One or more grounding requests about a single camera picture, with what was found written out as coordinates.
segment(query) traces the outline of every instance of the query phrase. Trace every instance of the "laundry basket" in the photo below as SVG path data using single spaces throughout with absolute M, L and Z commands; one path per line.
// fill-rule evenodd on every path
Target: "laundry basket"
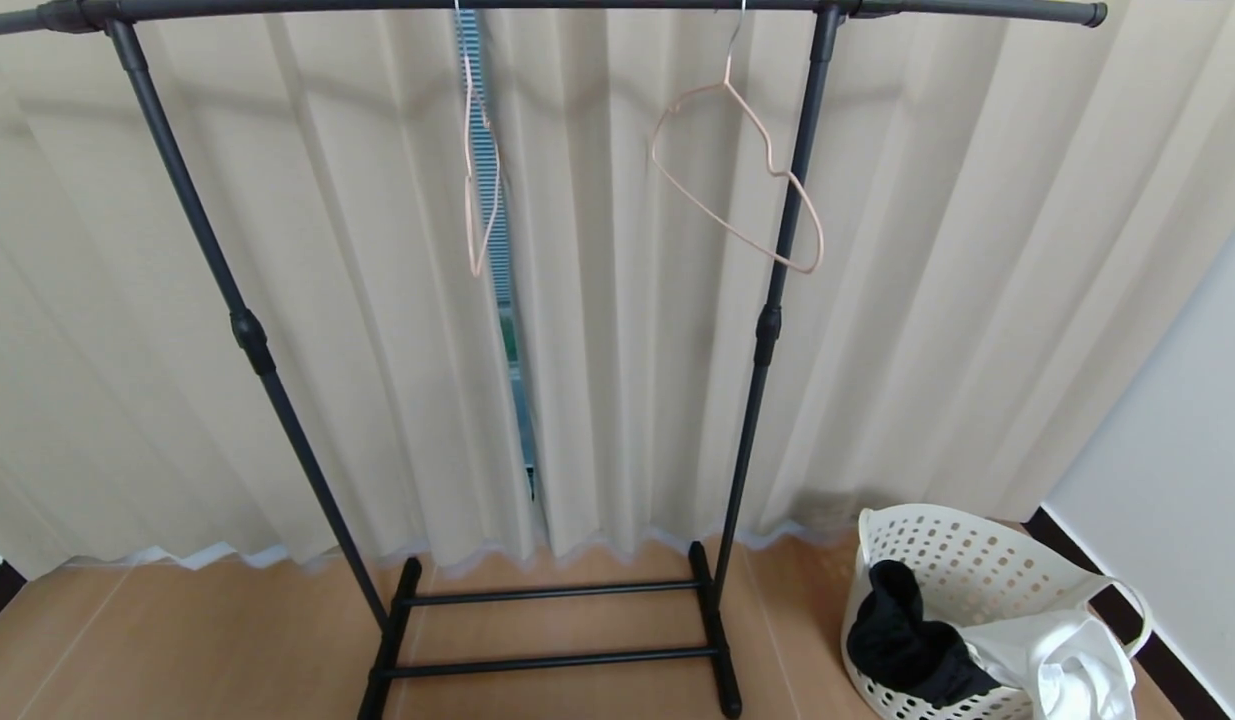
M 1025 534 L 939 505 L 863 510 L 858 532 L 856 576 L 841 634 L 844 666 L 861 698 L 887 720 L 1029 720 L 1032 708 L 1028 693 L 1009 687 L 936 708 L 861 674 L 846 643 L 856 611 L 869 594 L 868 571 L 876 562 L 905 562 L 923 592 L 924 617 L 957 629 L 1050 610 L 1087 609 L 1094 594 L 1116 583 L 1077 568 Z M 1141 635 L 1124 648 L 1132 657 L 1151 635 L 1152 620 L 1147 603 L 1135 589 L 1124 587 L 1144 619 Z

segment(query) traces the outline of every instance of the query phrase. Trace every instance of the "vertical pole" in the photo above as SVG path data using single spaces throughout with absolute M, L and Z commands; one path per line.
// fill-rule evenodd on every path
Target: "vertical pole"
M 198 191 L 195 191 L 195 182 L 191 180 L 186 161 L 182 158 L 182 151 L 177 147 L 173 127 L 168 123 L 164 106 L 156 91 L 156 84 L 149 77 L 149 65 L 146 64 L 146 54 L 142 53 L 141 42 L 137 41 L 137 32 L 132 23 L 122 22 L 122 20 L 106 20 L 106 33 L 115 43 L 119 63 L 124 65 L 124 72 L 128 73 L 133 91 L 137 94 L 137 104 L 141 105 L 142 115 L 146 116 L 151 136 L 154 137 L 156 147 L 164 161 L 164 168 L 168 169 L 168 177 L 173 180 L 177 199 L 182 200 L 182 210 L 186 211 L 186 220 L 191 224 L 191 231 L 195 231 L 195 240 L 200 243 L 204 259 L 212 272 L 212 278 L 219 284 L 221 299 L 225 300 L 225 305 L 230 310 L 230 329 L 233 331 L 233 337 L 248 356 L 253 372 L 261 378 L 266 395 L 270 399 L 270 405 L 279 417 L 279 425 L 283 425 L 288 442 L 291 443 L 293 452 L 296 452 L 296 459 L 301 462 L 306 480 L 310 482 L 310 488 L 315 492 L 319 506 L 324 510 L 324 516 L 329 519 L 329 525 L 332 525 L 333 536 L 346 553 L 346 559 L 351 564 L 359 590 L 364 593 L 364 600 L 369 603 L 375 622 L 385 632 L 389 624 L 385 605 L 375 590 L 373 579 L 369 578 L 364 559 L 359 557 L 359 552 L 354 547 L 354 538 L 351 537 L 351 530 L 346 527 L 346 519 L 342 517 L 333 492 L 329 489 L 329 480 L 324 478 L 324 471 L 319 468 L 319 459 L 315 459 L 315 451 L 310 447 L 306 433 L 303 432 L 301 420 L 296 419 L 296 411 L 293 410 L 288 393 L 284 391 L 284 385 L 279 382 L 275 362 L 270 358 L 269 348 L 266 347 L 266 330 L 261 327 L 259 320 L 245 305 L 240 287 L 233 282 L 233 275 L 230 274 L 230 266 L 225 261 L 212 225 L 209 222 Z
M 818 132 L 818 115 L 823 110 L 826 91 L 826 69 L 831 64 L 835 31 L 840 26 L 840 7 L 831 5 L 818 10 L 818 26 L 813 28 L 813 52 L 804 85 L 804 105 L 799 112 L 795 132 L 795 152 L 790 158 L 790 173 L 799 182 L 808 177 L 808 162 L 813 156 L 813 136 Z M 795 222 L 799 222 L 799 191 L 794 184 L 785 188 L 785 206 L 782 209 L 781 227 L 777 231 L 777 254 L 790 258 L 790 246 L 795 242 Z M 737 464 L 732 469 L 732 487 L 727 492 L 727 511 L 722 516 L 722 538 L 719 541 L 719 559 L 714 566 L 714 584 L 710 587 L 710 610 L 719 610 L 722 598 L 722 580 L 727 574 L 727 557 L 732 555 L 732 537 L 737 532 L 737 515 L 741 513 L 741 493 L 746 487 L 750 451 L 755 446 L 755 429 L 760 424 L 760 403 L 764 396 L 768 366 L 772 364 L 773 347 L 781 336 L 781 296 L 785 290 L 785 266 L 773 263 L 768 280 L 768 300 L 760 310 L 755 325 L 755 369 L 750 374 L 750 391 L 746 393 L 746 411 L 741 420 L 741 440 L 737 442 Z

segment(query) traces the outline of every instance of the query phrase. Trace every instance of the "clothes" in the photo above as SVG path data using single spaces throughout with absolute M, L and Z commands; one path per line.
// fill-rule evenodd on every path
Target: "clothes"
M 958 630 L 924 621 L 919 583 L 905 564 L 895 559 L 873 564 L 869 590 L 846 643 L 861 673 L 932 706 L 955 705 L 1000 687 L 974 663 Z
M 1137 682 L 1115 635 L 1083 610 L 963 630 L 998 682 L 1030 695 L 1036 720 L 1134 720 Z

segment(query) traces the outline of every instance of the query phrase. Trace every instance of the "tile grout line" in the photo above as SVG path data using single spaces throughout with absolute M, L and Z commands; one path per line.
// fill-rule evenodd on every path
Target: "tile grout line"
M 98 606 L 98 610 L 91 613 L 91 616 L 86 620 L 85 624 L 83 624 L 82 629 L 79 629 L 79 632 L 74 635 L 74 638 L 70 641 L 70 643 L 68 643 L 65 651 L 61 652 L 61 657 L 58 657 L 58 661 L 56 661 L 56 663 L 53 664 L 53 669 L 51 669 L 49 673 L 44 676 L 44 679 L 40 680 L 40 685 L 35 688 L 35 694 L 32 694 L 32 697 L 26 701 L 26 706 L 22 706 L 22 711 L 21 714 L 17 715 L 17 720 L 22 720 L 23 718 L 26 718 L 26 714 L 31 711 L 31 706 L 35 705 L 36 700 L 38 700 L 40 693 L 44 692 L 47 684 L 49 684 L 49 682 L 53 680 L 53 676 L 56 676 L 56 672 L 61 669 L 62 664 L 65 663 L 67 657 L 69 657 L 70 652 L 74 651 L 74 646 L 79 643 L 79 638 L 83 638 L 83 634 L 86 634 L 88 629 L 91 627 L 91 621 L 96 620 L 98 616 L 101 615 L 101 610 L 105 610 L 106 606 L 110 605 L 110 598 L 115 597 L 115 593 L 119 592 L 119 588 L 120 585 L 124 584 L 124 580 L 127 580 L 128 576 L 132 574 L 133 568 L 136 568 L 136 564 L 130 564 L 128 568 L 124 571 L 124 577 L 119 578 L 119 583 L 115 583 L 114 588 L 110 588 L 110 593 L 106 593 L 106 598 L 105 600 L 101 600 L 101 605 Z
M 429 582 L 426 582 L 426 594 L 430 594 L 430 592 L 433 590 L 435 577 L 437 577 L 437 574 L 438 574 L 438 568 L 431 568 L 430 579 Z M 408 646 L 408 655 L 405 656 L 405 662 L 408 662 L 409 664 L 411 664 L 412 657 L 417 655 L 417 643 L 421 643 L 421 632 L 422 630 L 426 629 L 424 624 L 424 620 L 426 619 L 426 610 L 430 610 L 430 606 L 421 606 L 421 611 L 417 614 L 417 634 L 412 636 L 412 643 Z M 399 714 L 403 713 L 403 701 L 406 700 L 406 697 L 408 697 L 408 684 L 403 685 L 403 688 L 399 689 L 399 698 L 398 700 L 394 701 L 394 720 L 399 720 Z
M 760 614 L 764 616 L 764 627 L 768 629 L 768 642 L 773 643 L 773 652 L 777 655 L 777 667 L 781 669 L 782 682 L 785 683 L 785 694 L 790 697 L 790 706 L 795 708 L 795 720 L 804 720 L 804 716 L 799 713 L 799 698 L 795 698 L 795 688 L 790 684 L 790 676 L 785 673 L 785 661 L 782 659 L 781 642 L 777 641 L 777 634 L 773 632 L 772 620 L 768 619 L 768 603 L 764 600 L 763 588 L 760 587 L 757 579 L 755 579 L 755 568 L 750 566 L 750 552 L 743 552 L 741 559 L 746 564 L 746 577 L 750 578 L 750 584 L 755 588 L 755 594 L 760 597 Z

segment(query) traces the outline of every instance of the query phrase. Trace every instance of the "rack base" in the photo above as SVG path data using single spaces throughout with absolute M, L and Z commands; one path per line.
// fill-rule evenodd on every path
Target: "rack base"
M 605 585 L 564 585 L 552 588 L 524 589 L 524 592 L 485 592 L 461 594 L 417 594 L 417 580 L 421 579 L 421 561 L 410 557 L 399 576 L 399 587 L 390 601 L 389 622 L 383 630 L 378 655 L 369 671 L 369 685 L 364 692 L 364 701 L 359 705 L 359 720 L 380 720 L 385 708 L 385 698 L 390 683 L 405 678 L 433 678 L 433 676 L 466 676 L 471 673 L 501 673 L 503 671 L 532 671 L 541 667 L 572 667 L 579 664 L 614 664 L 614 662 L 643 662 L 648 659 L 684 659 L 684 657 L 708 657 L 714 669 L 714 683 L 719 693 L 719 710 L 725 718 L 736 720 L 741 716 L 741 690 L 732 671 L 732 656 L 727 651 L 727 638 L 722 634 L 722 620 L 718 610 L 710 610 L 710 566 L 706 562 L 705 548 L 694 542 L 689 548 L 689 566 L 693 569 L 690 580 L 664 580 L 656 583 L 618 583 Z M 698 597 L 701 611 L 701 624 L 706 642 L 703 646 L 667 647 L 658 650 L 632 650 L 618 652 L 595 652 L 585 655 L 551 655 L 540 657 L 515 657 L 515 659 L 487 659 L 477 662 L 443 662 L 442 664 L 396 664 L 403 634 L 408 630 L 408 615 L 412 608 L 426 605 L 459 605 L 471 601 L 516 601 L 536 600 L 550 597 L 585 597 L 585 594 L 625 594 L 640 592 L 682 592 L 693 589 Z

